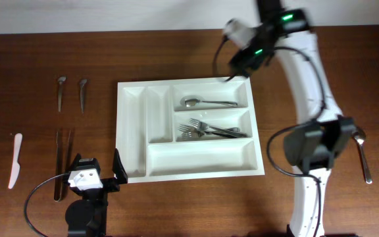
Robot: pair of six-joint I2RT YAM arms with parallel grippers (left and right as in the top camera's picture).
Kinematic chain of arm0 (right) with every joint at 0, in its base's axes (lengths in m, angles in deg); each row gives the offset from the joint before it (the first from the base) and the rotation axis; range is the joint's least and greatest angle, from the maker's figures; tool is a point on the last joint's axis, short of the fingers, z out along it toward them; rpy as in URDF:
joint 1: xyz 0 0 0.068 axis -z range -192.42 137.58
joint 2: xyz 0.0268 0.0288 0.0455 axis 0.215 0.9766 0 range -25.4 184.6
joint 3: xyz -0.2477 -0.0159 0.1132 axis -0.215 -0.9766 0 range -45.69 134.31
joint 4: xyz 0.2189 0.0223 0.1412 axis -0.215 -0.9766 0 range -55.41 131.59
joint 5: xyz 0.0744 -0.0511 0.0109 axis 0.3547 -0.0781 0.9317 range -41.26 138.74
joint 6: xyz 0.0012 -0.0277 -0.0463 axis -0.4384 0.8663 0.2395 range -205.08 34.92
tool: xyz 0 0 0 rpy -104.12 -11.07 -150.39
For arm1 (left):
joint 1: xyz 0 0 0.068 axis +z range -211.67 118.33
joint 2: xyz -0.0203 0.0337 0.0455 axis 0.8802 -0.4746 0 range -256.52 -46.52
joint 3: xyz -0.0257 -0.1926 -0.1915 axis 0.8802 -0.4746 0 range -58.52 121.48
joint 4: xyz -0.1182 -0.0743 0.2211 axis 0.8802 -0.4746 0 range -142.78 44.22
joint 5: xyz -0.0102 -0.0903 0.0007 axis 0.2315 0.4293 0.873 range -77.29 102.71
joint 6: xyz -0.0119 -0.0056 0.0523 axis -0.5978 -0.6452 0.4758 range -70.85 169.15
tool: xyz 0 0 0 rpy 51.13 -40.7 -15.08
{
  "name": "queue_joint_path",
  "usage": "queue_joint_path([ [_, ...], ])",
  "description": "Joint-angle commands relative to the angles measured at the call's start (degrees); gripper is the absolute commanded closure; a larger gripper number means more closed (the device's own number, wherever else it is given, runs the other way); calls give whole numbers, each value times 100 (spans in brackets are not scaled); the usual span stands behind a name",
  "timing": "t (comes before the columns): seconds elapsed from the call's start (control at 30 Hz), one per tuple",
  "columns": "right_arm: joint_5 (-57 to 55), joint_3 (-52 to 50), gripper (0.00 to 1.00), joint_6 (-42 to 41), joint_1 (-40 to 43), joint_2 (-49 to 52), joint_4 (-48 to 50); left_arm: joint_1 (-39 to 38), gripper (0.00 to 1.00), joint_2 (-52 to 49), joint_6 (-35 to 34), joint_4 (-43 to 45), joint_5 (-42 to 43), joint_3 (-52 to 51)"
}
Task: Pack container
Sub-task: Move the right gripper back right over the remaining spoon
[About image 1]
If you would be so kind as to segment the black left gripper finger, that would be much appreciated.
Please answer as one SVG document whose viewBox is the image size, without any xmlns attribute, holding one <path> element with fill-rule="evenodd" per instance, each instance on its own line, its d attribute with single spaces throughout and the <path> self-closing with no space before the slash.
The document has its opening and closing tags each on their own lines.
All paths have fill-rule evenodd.
<svg viewBox="0 0 379 237">
<path fill-rule="evenodd" d="M 128 183 L 128 175 L 125 171 L 125 168 L 122 164 L 119 151 L 117 149 L 114 150 L 114 158 L 113 158 L 113 172 L 114 178 L 117 180 L 119 184 L 127 184 Z"/>
<path fill-rule="evenodd" d="M 82 156 L 77 153 L 74 160 L 72 161 L 71 165 L 68 167 L 68 172 L 71 173 L 72 171 L 75 171 L 77 167 L 79 166 L 79 162 Z"/>
</svg>

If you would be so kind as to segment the metal fork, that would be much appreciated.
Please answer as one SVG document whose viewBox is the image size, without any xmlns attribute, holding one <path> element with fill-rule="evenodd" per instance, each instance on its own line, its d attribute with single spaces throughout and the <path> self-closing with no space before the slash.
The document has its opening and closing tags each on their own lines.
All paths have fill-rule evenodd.
<svg viewBox="0 0 379 237">
<path fill-rule="evenodd" d="M 183 133 L 184 132 L 203 132 L 203 133 L 206 133 L 206 134 L 212 134 L 212 133 L 223 134 L 224 133 L 224 132 L 221 132 L 221 131 L 218 131 L 218 130 L 206 130 L 206 131 L 202 131 L 202 130 L 197 129 L 194 126 L 185 125 L 185 124 L 180 124 L 178 126 L 178 130 L 181 131 L 181 132 L 183 132 Z M 227 130 L 233 131 L 233 132 L 241 132 L 238 127 L 227 128 Z"/>
<path fill-rule="evenodd" d="M 224 129 L 224 128 L 219 128 L 217 126 L 213 126 L 213 125 L 210 125 L 206 122 L 202 122 L 200 120 L 197 120 L 195 118 L 190 118 L 189 119 L 189 123 L 194 126 L 196 129 L 200 130 L 200 131 L 203 131 L 203 132 L 206 132 L 208 131 L 209 129 L 213 129 L 214 131 L 219 131 L 223 134 L 227 134 L 227 135 L 230 135 L 232 137 L 235 137 L 235 138 L 247 138 L 248 135 L 246 133 L 243 133 L 243 132 L 235 132 L 235 131 L 232 131 L 232 130 L 227 130 L 227 129 Z"/>
<path fill-rule="evenodd" d="M 217 136 L 221 138 L 230 138 L 234 139 L 235 136 L 229 135 L 229 134 L 221 134 L 221 133 L 215 133 L 215 132 L 184 132 L 182 133 L 181 137 L 183 140 L 200 140 L 204 136 Z"/>
</svg>

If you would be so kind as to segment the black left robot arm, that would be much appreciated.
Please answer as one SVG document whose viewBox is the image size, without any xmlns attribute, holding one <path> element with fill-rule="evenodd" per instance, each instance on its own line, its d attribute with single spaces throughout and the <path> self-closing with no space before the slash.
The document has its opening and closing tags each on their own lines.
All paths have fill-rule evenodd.
<svg viewBox="0 0 379 237">
<path fill-rule="evenodd" d="M 91 237 L 107 235 L 108 194 L 120 190 L 117 177 L 100 178 L 95 158 L 83 159 L 77 154 L 63 182 L 81 199 L 71 203 L 65 212 L 68 236 Z"/>
</svg>

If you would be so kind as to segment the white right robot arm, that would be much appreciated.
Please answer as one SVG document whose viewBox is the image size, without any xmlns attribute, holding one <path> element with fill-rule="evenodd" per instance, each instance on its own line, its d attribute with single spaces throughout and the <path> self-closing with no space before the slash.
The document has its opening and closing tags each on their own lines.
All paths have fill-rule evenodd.
<svg viewBox="0 0 379 237">
<path fill-rule="evenodd" d="M 230 77 L 118 84 L 116 148 L 132 183 L 264 174 L 249 76 L 277 58 L 297 116 L 281 130 L 295 181 L 286 235 L 323 236 L 327 181 L 355 124 L 332 95 L 305 11 L 257 6 L 259 26 L 231 19 L 224 27 L 238 47 Z"/>
</svg>

